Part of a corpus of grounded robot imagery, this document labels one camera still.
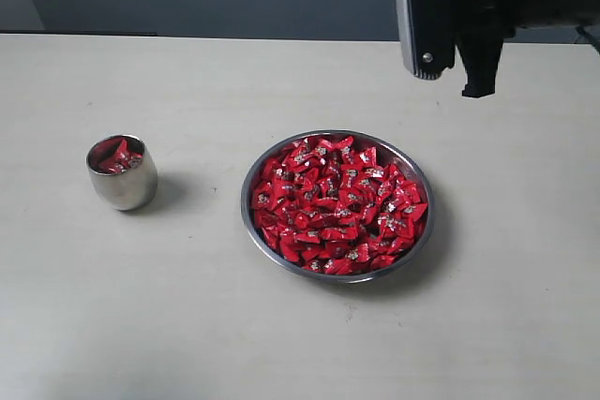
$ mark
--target stainless steel cup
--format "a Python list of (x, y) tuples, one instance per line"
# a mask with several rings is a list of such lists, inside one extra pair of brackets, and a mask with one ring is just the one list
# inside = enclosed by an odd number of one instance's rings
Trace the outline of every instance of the stainless steel cup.
[[(98, 163), (111, 155), (123, 139), (129, 150), (142, 155), (142, 160), (121, 173), (102, 172)], [(134, 136), (116, 135), (97, 142), (87, 154), (87, 169), (97, 194), (117, 210), (140, 208), (157, 192), (157, 168), (143, 141)]]

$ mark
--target robotic arm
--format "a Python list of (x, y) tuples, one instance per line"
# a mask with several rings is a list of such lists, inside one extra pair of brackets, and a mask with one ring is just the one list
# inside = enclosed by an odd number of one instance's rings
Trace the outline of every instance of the robotic arm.
[(458, 48), (467, 71), (466, 97), (495, 92), (504, 40), (516, 29), (600, 23), (600, 0), (397, 0), (404, 65), (424, 80), (437, 80), (455, 63)]

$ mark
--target white table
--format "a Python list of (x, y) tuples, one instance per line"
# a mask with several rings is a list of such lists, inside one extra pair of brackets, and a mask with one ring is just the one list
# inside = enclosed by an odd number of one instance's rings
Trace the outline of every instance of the white table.
[[(0, 36), (0, 398), (598, 398), (599, 79), (582, 46), (507, 46), (474, 100), (396, 43)], [(248, 167), (317, 128), (429, 176), (405, 269), (324, 286), (247, 237)], [(161, 174), (137, 214), (84, 164), (119, 132)]]

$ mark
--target metal cup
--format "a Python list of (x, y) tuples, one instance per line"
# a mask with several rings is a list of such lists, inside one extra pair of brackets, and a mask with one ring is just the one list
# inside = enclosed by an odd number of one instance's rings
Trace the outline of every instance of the metal cup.
[[(111, 155), (123, 139), (129, 150), (142, 155), (141, 161), (121, 173), (102, 172), (98, 163)], [(134, 136), (116, 135), (97, 142), (87, 154), (87, 169), (97, 194), (117, 210), (140, 208), (157, 192), (157, 168), (143, 141)]]

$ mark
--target metal bowl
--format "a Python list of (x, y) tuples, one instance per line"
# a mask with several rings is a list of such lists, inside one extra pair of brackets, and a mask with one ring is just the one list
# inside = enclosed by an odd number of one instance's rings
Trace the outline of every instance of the metal bowl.
[[(282, 147), (290, 144), (293, 141), (302, 140), (308, 137), (323, 137), (330, 141), (340, 141), (348, 136), (354, 137), (353, 147), (358, 150), (364, 150), (368, 147), (375, 146), (377, 148), (378, 163), (380, 165), (384, 166), (393, 162), (400, 168), (400, 170), (407, 179), (414, 180), (417, 183), (419, 194), (423, 199), (427, 200), (428, 203), (425, 219), (425, 230), (423, 231), (423, 234), (421, 235), (419, 240), (414, 244), (414, 246), (411, 247), (408, 251), (404, 252), (399, 258), (399, 260), (397, 260), (394, 264), (388, 267), (384, 267), (377, 271), (369, 272), (366, 274), (358, 275), (319, 274), (303, 269), (302, 267), (296, 266), (295, 264), (287, 261), (266, 244), (266, 242), (261, 237), (261, 234), (254, 228), (254, 224), (252, 221), (252, 210), (250, 209), (252, 191), (260, 182), (261, 170), (263, 169), (263, 165), (266, 159), (268, 159), (270, 156), (276, 155)], [(292, 136), (291, 138), (288, 138), (285, 141), (279, 142), (273, 147), (271, 147), (269, 150), (264, 152), (264, 154), (262, 154), (261, 157), (252, 165), (250, 171), (246, 176), (246, 180), (244, 180), (244, 184), (242, 185), (242, 219), (244, 220), (244, 224), (246, 225), (247, 231), (250, 234), (250, 238), (252, 238), (252, 241), (254, 241), (254, 244), (256, 244), (267, 257), (269, 257), (272, 261), (276, 262), (278, 265), (284, 267), (285, 269), (294, 272), (295, 274), (300, 274), (303, 276), (331, 283), (360, 283), (363, 281), (372, 280), (373, 278), (378, 278), (386, 274), (390, 274), (400, 266), (403, 266), (404, 264), (409, 262), (429, 239), (429, 236), (433, 231), (434, 212), (435, 210), (433, 202), (433, 192), (431, 191), (431, 186), (429, 185), (428, 179), (426, 178), (425, 174), (419, 169), (419, 167), (414, 163), (414, 161), (412, 161), (404, 153), (400, 152), (399, 149), (397, 149), (393, 145), (388, 144), (387, 142), (384, 142), (378, 138), (374, 138), (363, 133), (357, 133), (355, 131), (310, 131), (308, 133), (302, 133), (300, 135)]]

